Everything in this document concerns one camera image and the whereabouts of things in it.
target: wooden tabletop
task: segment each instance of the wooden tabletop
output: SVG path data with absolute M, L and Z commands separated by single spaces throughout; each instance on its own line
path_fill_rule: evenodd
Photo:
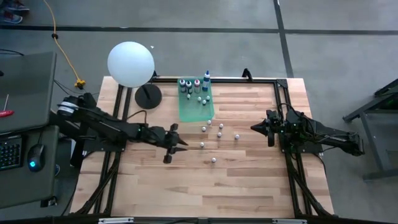
M 294 108 L 311 117 L 303 79 L 290 78 L 288 84 Z M 178 123 L 178 133 L 189 144 L 188 151 L 176 153 L 171 164 L 163 164 L 165 149 L 128 143 L 119 166 L 112 216 L 294 216 L 285 158 L 278 141 L 275 140 L 274 147 L 268 147 L 265 136 L 250 130 L 251 125 L 265 118 L 266 110 L 276 109 L 272 85 L 213 83 L 215 116 L 211 126 L 206 122 L 181 123 L 177 84 L 157 85 L 163 100 L 158 107 L 148 111 L 148 123 L 165 129 Z M 117 89 L 118 84 L 111 77 L 104 77 L 98 107 L 109 114 L 113 112 Z M 129 114 L 138 110 L 141 109 L 132 97 Z M 143 119 L 144 115 L 138 114 L 129 122 L 141 123 Z M 222 137 L 218 138 L 220 123 L 224 128 Z M 202 126 L 208 128 L 205 133 L 201 131 Z M 240 135 L 237 141 L 235 134 Z M 81 208 L 97 187 L 103 157 L 103 152 L 95 152 L 83 161 L 71 212 Z M 211 162 L 213 157 L 217 159 L 216 163 Z M 324 208 L 333 213 L 319 158 L 303 154 L 303 164 L 309 189 Z M 297 193 L 300 208 L 304 211 L 301 191 Z M 102 208 L 107 197 L 103 198 Z

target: lamp stand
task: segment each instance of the lamp stand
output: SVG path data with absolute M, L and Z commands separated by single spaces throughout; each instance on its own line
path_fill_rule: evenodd
M 142 109 L 150 110 L 157 107 L 162 101 L 162 92 L 153 84 L 144 84 L 136 92 L 136 103 Z

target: red screwdriver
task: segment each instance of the red screwdriver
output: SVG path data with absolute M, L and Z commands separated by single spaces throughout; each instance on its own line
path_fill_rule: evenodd
M 2 112 L 0 112 L 0 118 L 5 118 L 6 116 L 11 116 L 14 113 L 14 111 L 12 111 L 12 110 L 6 111 L 7 103 L 8 103 L 8 96 L 9 95 L 7 94 L 6 103 L 4 104 L 4 109 Z

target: paint bottle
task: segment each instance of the paint bottle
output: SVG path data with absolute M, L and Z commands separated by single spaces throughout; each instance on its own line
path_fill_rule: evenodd
M 187 91 L 187 87 L 185 86 L 185 80 L 180 80 L 180 91 L 185 93 Z
M 207 91 L 209 89 L 209 85 L 210 85 L 210 74 L 209 71 L 207 71 L 205 76 L 203 77 L 203 84 L 201 86 L 201 89 L 203 91 Z
M 199 80 L 195 80 L 193 85 L 195 86 L 195 93 L 200 93 L 200 81 Z
M 192 91 L 193 91 L 192 90 L 192 83 L 190 81 L 187 81 L 185 86 L 187 87 L 188 94 L 192 94 Z

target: white ball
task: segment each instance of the white ball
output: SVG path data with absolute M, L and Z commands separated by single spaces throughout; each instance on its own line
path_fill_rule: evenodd
M 134 88 L 150 80 L 155 71 L 155 62 L 143 45 L 123 42 L 109 53 L 108 70 L 120 85 Z

